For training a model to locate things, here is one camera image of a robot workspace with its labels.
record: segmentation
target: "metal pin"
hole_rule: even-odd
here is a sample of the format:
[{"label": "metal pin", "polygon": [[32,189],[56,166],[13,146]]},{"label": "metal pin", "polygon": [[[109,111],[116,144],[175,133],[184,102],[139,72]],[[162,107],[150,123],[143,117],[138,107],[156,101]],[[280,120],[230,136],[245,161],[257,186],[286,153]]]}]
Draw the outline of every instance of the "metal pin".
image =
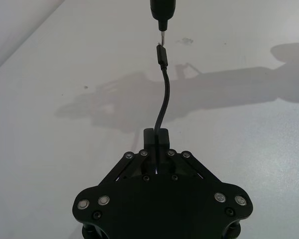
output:
[{"label": "metal pin", "polygon": [[190,153],[189,152],[184,152],[183,153],[183,157],[184,158],[189,158],[190,157]]},{"label": "metal pin", "polygon": [[169,151],[167,152],[167,154],[168,154],[169,156],[174,156],[174,155],[175,155],[175,152],[174,152],[174,150],[169,150]]},{"label": "metal pin", "polygon": [[235,201],[237,204],[239,204],[240,206],[245,206],[247,205],[247,201],[243,196],[236,196],[235,197]]},{"label": "metal pin", "polygon": [[99,198],[98,203],[99,203],[99,205],[104,206],[104,205],[107,205],[109,203],[109,201],[110,201],[110,198],[108,196],[104,195]]},{"label": "metal pin", "polygon": [[128,159],[133,158],[133,153],[132,152],[125,153],[125,158],[128,158]]},{"label": "metal pin", "polygon": [[215,193],[214,197],[217,202],[224,203],[226,201],[226,197],[222,193]]},{"label": "metal pin", "polygon": [[83,199],[78,203],[78,209],[83,210],[86,209],[89,206],[89,200]]},{"label": "metal pin", "polygon": [[142,150],[142,151],[141,151],[141,156],[144,156],[144,157],[145,157],[145,156],[147,156],[147,155],[148,155],[147,151],[145,151],[145,150]]},{"label": "metal pin", "polygon": [[161,31],[160,35],[161,35],[161,45],[164,46],[164,44],[165,44],[165,32]]}]

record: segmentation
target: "silver bolt head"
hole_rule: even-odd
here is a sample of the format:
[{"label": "silver bolt head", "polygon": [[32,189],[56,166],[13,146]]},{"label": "silver bolt head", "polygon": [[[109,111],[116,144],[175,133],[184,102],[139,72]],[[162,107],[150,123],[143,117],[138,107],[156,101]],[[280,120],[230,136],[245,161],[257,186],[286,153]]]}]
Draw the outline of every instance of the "silver bolt head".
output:
[{"label": "silver bolt head", "polygon": [[175,152],[174,152],[173,150],[169,150],[169,151],[167,152],[167,154],[168,154],[169,156],[174,156],[174,155],[175,155]]},{"label": "silver bolt head", "polygon": [[236,203],[239,204],[240,206],[245,206],[245,205],[247,205],[247,201],[246,201],[246,199],[245,199],[244,197],[242,197],[242,196],[236,196],[236,197],[235,197],[235,201],[236,201]]},{"label": "silver bolt head", "polygon": [[83,210],[89,206],[90,202],[87,199],[83,199],[78,203],[78,209]]},{"label": "silver bolt head", "polygon": [[104,206],[104,205],[107,205],[109,203],[109,201],[110,201],[110,198],[108,196],[104,195],[99,198],[98,203],[99,203],[99,205]]},{"label": "silver bolt head", "polygon": [[133,158],[133,154],[132,153],[126,153],[125,158]]},{"label": "silver bolt head", "polygon": [[222,193],[215,193],[214,197],[217,202],[224,203],[226,201],[226,196]]},{"label": "silver bolt head", "polygon": [[188,153],[188,152],[184,152],[184,153],[183,153],[183,157],[184,157],[184,158],[189,158],[189,157],[190,157],[190,153]]},{"label": "silver bolt head", "polygon": [[141,151],[141,156],[147,156],[147,155],[148,155],[147,151],[145,151],[145,150]]}]

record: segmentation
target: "white wall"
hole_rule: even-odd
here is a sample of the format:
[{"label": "white wall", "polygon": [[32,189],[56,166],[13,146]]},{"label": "white wall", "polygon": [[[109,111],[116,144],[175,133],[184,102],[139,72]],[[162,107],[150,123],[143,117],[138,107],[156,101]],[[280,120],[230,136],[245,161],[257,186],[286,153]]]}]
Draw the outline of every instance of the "white wall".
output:
[{"label": "white wall", "polygon": [[64,0],[0,0],[0,65]]}]

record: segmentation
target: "screw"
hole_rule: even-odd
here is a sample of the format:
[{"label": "screw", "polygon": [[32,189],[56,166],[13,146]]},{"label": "screw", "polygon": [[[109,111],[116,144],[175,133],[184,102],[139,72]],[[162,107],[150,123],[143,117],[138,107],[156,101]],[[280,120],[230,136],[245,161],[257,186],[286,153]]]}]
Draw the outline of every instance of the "screw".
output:
[{"label": "screw", "polygon": [[131,152],[126,153],[125,158],[128,158],[128,159],[133,158],[133,153],[131,153]]},{"label": "screw", "polygon": [[168,154],[169,156],[174,156],[174,155],[175,155],[175,151],[173,151],[173,150],[169,150],[169,151],[167,152],[167,154]]},{"label": "screw", "polygon": [[95,219],[95,220],[100,219],[101,216],[102,216],[102,213],[101,213],[100,211],[95,211],[95,212],[93,213],[93,219]]},{"label": "screw", "polygon": [[222,193],[215,193],[214,197],[217,202],[224,203],[226,201],[226,197]]},{"label": "screw", "polygon": [[188,153],[188,152],[184,152],[184,153],[183,153],[183,157],[184,157],[184,158],[189,158],[189,157],[190,157],[190,153]]},{"label": "screw", "polygon": [[144,180],[145,182],[148,182],[148,181],[150,180],[150,177],[147,176],[147,175],[145,175],[145,176],[143,177],[143,180]]},{"label": "screw", "polygon": [[233,217],[233,216],[235,216],[235,211],[234,211],[234,209],[232,209],[232,208],[226,208],[226,209],[225,209],[225,213],[226,213],[226,215],[229,216],[229,217]]},{"label": "screw", "polygon": [[109,201],[110,201],[110,198],[108,196],[104,195],[99,198],[98,203],[99,203],[99,205],[104,206],[104,205],[107,205],[109,203]]},{"label": "screw", "polygon": [[243,198],[242,196],[236,196],[235,197],[235,201],[236,203],[238,203],[240,206],[245,206],[247,205],[247,201],[245,198]]},{"label": "screw", "polygon": [[177,181],[177,180],[178,180],[178,176],[177,176],[177,175],[172,175],[172,176],[171,176],[171,179],[172,179],[173,181]]},{"label": "screw", "polygon": [[147,156],[147,155],[148,155],[147,151],[145,151],[145,150],[141,151],[141,156]]},{"label": "screw", "polygon": [[83,199],[78,203],[78,209],[83,210],[89,206],[90,202],[87,199]]}]

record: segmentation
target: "white surface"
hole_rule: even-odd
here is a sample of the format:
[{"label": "white surface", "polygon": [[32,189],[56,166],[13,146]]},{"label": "white surface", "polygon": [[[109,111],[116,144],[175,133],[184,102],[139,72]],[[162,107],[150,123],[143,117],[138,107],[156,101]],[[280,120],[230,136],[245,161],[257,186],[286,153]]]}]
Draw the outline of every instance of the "white surface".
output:
[{"label": "white surface", "polygon": [[64,0],[0,0],[0,65]]},{"label": "white surface", "polygon": [[[2,65],[0,239],[80,238],[75,196],[158,114],[158,40],[147,1],[67,0]],[[299,0],[178,1],[166,47],[171,147],[249,193],[241,239],[299,239]]]}]

